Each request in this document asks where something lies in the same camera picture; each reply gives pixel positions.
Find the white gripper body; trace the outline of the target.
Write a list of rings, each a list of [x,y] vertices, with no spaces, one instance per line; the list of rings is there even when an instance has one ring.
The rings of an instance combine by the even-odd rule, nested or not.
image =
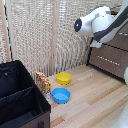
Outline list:
[[[96,40],[93,39],[91,44],[90,44],[90,47],[100,48],[101,45],[102,45],[102,43],[97,42]]]

